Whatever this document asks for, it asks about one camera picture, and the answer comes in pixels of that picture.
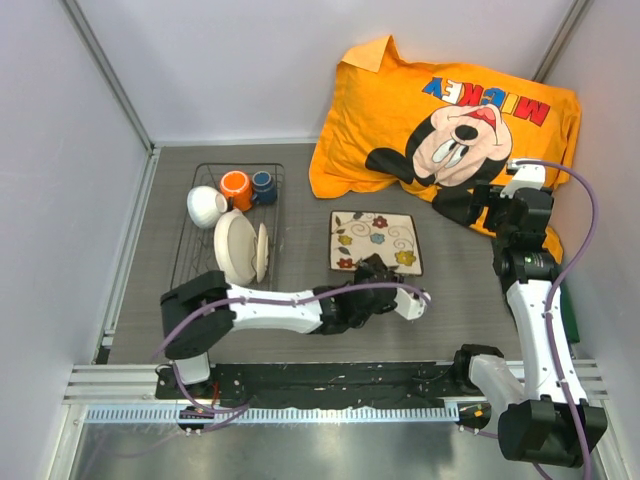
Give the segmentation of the square floral plate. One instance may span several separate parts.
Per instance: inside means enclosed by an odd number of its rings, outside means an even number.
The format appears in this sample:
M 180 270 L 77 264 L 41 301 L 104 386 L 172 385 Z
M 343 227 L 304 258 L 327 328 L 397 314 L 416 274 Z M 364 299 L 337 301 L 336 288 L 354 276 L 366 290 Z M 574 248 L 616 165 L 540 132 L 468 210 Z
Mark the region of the square floral plate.
M 424 273 L 413 217 L 408 214 L 334 210 L 329 222 L 329 268 L 353 272 L 358 263 L 378 255 L 404 276 Z

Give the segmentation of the large white oval dish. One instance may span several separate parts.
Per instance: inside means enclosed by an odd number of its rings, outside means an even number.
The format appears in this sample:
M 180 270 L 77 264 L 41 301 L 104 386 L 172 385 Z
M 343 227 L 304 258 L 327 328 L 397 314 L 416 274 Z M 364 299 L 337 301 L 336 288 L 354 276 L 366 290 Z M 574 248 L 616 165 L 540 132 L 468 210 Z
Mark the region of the large white oval dish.
M 255 278 L 256 242 L 254 227 L 239 210 L 227 212 L 218 220 L 213 237 L 214 253 L 229 283 L 246 286 Z

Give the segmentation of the black wire dish rack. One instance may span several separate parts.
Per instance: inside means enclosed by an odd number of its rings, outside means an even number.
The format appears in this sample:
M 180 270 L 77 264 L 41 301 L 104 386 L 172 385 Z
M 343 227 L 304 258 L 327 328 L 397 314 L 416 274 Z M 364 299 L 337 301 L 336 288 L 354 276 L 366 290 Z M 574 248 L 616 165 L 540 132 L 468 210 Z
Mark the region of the black wire dish rack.
M 276 290 L 276 272 L 278 269 L 278 241 L 281 239 L 280 213 L 284 195 L 285 169 L 281 163 L 201 163 L 193 173 L 190 188 L 209 186 L 218 188 L 223 175 L 228 171 L 240 170 L 249 176 L 259 172 L 268 172 L 275 181 L 277 199 L 271 205 L 258 205 L 245 213 L 255 232 L 264 224 L 269 237 L 269 256 L 265 278 L 257 282 L 253 280 L 251 287 L 260 290 Z M 190 219 L 188 211 L 185 211 L 182 222 L 182 230 L 176 249 L 175 261 L 172 270 L 170 289 L 186 283 L 197 276 L 210 270 L 218 270 L 218 264 L 214 252 L 214 230 L 200 229 Z

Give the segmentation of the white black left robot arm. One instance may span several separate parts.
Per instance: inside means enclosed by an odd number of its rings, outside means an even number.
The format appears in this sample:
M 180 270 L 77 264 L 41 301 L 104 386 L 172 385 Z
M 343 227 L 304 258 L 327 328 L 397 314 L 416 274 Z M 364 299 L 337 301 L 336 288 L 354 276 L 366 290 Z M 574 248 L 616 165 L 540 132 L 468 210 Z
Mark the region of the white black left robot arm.
M 164 293 L 160 299 L 164 340 L 158 351 L 173 362 L 178 386 L 190 398 L 205 397 L 213 385 L 209 350 L 241 330 L 288 330 L 334 335 L 360 328 L 374 315 L 394 311 L 406 319 L 421 315 L 420 297 L 381 258 L 359 263 L 342 286 L 299 292 L 251 290 L 213 270 Z

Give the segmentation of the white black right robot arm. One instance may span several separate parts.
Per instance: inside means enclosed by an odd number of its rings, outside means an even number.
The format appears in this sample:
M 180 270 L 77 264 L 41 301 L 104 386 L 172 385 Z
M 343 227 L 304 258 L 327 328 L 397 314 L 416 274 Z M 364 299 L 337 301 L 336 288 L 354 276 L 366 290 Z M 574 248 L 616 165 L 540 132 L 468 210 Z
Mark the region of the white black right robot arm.
M 590 405 L 564 333 L 558 265 L 545 248 L 553 198 L 548 189 L 479 184 L 470 219 L 493 232 L 493 268 L 513 316 L 523 355 L 518 380 L 495 347 L 464 345 L 451 371 L 457 391 L 480 391 L 491 407 L 502 455 L 512 461 L 579 468 L 608 427 Z

